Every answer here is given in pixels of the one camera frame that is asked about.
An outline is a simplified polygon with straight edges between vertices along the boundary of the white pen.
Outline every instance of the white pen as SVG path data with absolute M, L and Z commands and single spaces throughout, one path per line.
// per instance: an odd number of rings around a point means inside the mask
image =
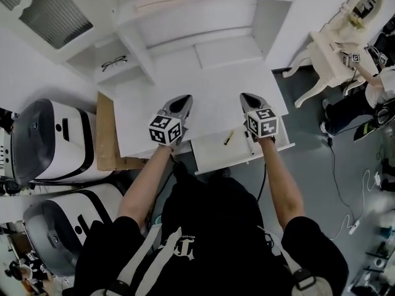
M 246 135 L 247 138 L 247 144 L 248 144 L 248 148 L 251 151 L 251 155 L 254 155 L 254 149 L 252 148 L 252 143 L 254 142 L 251 138 L 251 135 L 248 133 L 248 131 L 245 131 L 244 134 Z

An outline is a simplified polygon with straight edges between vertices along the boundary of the black t-shirt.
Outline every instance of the black t-shirt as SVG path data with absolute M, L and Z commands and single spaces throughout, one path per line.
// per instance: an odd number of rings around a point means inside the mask
M 179 226 L 182 237 L 148 295 L 291 295 L 293 277 L 257 227 L 263 223 L 256 200 L 233 179 L 213 186 L 192 178 L 178 181 L 166 201 L 162 222 L 163 245 Z M 117 218 L 111 225 L 95 221 L 78 259 L 75 295 L 108 287 L 143 241 L 131 218 Z M 342 294 L 347 263 L 317 223 L 294 218 L 282 244 L 303 268 L 325 278 L 334 296 Z M 130 295 L 159 252 L 160 248 L 139 265 Z

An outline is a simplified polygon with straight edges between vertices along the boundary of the black sleeve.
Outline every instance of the black sleeve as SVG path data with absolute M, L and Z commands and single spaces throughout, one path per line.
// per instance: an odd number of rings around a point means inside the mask
M 111 225 L 94 221 L 78 257 L 74 293 L 90 296 L 114 281 L 144 241 L 137 223 L 119 217 Z
M 342 294 L 349 274 L 347 263 L 316 222 L 306 217 L 293 218 L 286 225 L 281 243 L 301 267 L 325 278 L 334 296 Z

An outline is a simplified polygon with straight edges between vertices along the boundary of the open drawer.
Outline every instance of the open drawer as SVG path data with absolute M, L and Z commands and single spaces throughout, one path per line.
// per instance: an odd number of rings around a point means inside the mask
M 195 175 L 263 157 L 262 149 L 257 142 L 252 144 L 253 151 L 250 151 L 244 134 L 245 131 L 244 126 L 235 128 L 235 132 L 226 146 L 224 142 L 229 137 L 230 131 L 222 131 L 192 139 L 191 145 L 197 165 Z M 283 119 L 280 117 L 280 126 L 276 135 L 277 150 L 280 151 L 293 146 L 295 144 L 289 143 Z

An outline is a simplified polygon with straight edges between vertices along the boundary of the white strap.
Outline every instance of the white strap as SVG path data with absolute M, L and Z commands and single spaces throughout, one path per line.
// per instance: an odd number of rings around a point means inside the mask
M 162 224 L 156 224 L 152 226 L 146 240 L 144 240 L 141 247 L 137 250 L 135 255 L 130 259 L 129 263 L 123 268 L 121 273 L 119 273 L 118 281 L 122 281 L 130 286 L 131 280 L 133 279 L 133 276 L 136 273 L 137 267 L 140 265 L 143 258 L 146 256 L 149 249 L 154 244 L 154 241 L 158 236 L 160 227 L 162 227 Z
M 287 262 L 289 266 L 289 270 L 291 271 L 292 274 L 294 274 L 296 271 L 299 271 L 302 267 L 297 264 L 294 259 L 291 258 L 289 253 L 284 250 L 283 245 L 281 244 L 281 240 L 279 237 L 277 237 L 274 233 L 265 230 L 264 228 L 258 226 L 259 229 L 263 230 L 265 233 L 269 234 L 272 237 L 273 243 L 276 245 L 277 248 L 280 249 L 281 253 L 284 256 L 285 261 Z
M 168 237 L 165 247 L 159 252 L 155 260 L 151 263 L 137 288 L 136 296 L 145 296 L 151 290 L 152 286 L 156 283 L 163 267 L 172 257 L 175 245 L 177 244 L 177 241 L 180 237 L 181 227 L 179 227 L 176 232 L 173 232 Z

